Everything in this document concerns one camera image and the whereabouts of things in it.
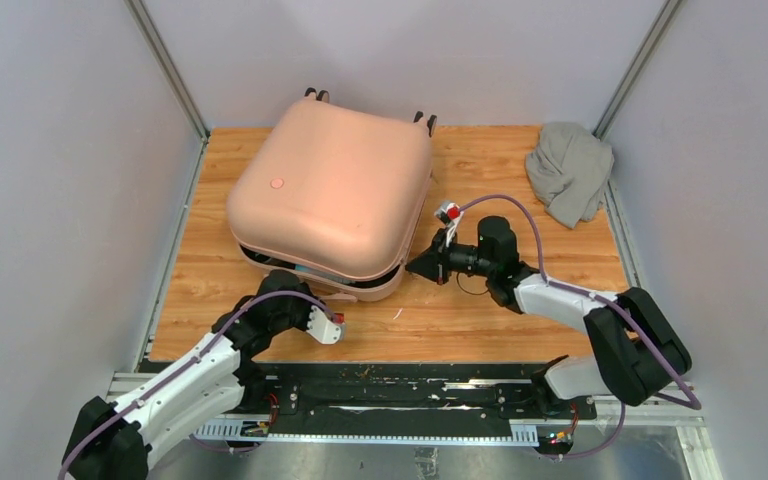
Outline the pink suitcase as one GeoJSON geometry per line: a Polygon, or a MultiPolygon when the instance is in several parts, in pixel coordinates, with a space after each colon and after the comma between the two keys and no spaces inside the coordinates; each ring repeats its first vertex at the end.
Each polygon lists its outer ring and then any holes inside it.
{"type": "Polygon", "coordinates": [[[377,116],[307,89],[228,194],[246,259],[363,302],[392,295],[432,183],[436,126],[435,115],[377,116]]]}

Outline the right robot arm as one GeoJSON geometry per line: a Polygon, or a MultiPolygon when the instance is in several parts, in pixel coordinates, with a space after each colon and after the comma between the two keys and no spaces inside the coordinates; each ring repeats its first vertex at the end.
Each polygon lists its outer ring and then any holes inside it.
{"type": "Polygon", "coordinates": [[[700,409],[682,378],[692,367],[689,351],[646,290],[597,291],[546,275],[521,260],[517,237],[503,217],[481,219],[477,234],[476,245],[460,244],[449,224],[406,269],[439,285],[452,274],[482,277],[497,305],[587,335],[590,356],[564,355],[532,374],[530,400],[537,413],[556,417],[571,400],[593,395],[612,395],[629,406],[657,397],[700,409]]]}

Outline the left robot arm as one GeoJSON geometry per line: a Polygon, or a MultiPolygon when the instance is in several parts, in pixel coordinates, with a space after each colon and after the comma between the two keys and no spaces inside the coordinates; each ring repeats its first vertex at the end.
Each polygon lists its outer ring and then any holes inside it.
{"type": "Polygon", "coordinates": [[[79,410],[61,461],[61,479],[144,479],[179,442],[237,408],[274,408],[255,362],[272,340],[298,330],[325,345],[340,341],[344,319],[292,273],[273,271],[258,291],[222,314],[186,354],[141,386],[79,410]]]}

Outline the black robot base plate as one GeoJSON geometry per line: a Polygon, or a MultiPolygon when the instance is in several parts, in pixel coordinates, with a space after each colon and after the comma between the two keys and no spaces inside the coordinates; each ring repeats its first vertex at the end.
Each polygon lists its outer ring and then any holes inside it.
{"type": "Polygon", "coordinates": [[[531,363],[263,363],[274,408],[235,408],[195,432],[231,442],[539,445],[596,418],[579,397],[545,414],[531,363]]]}

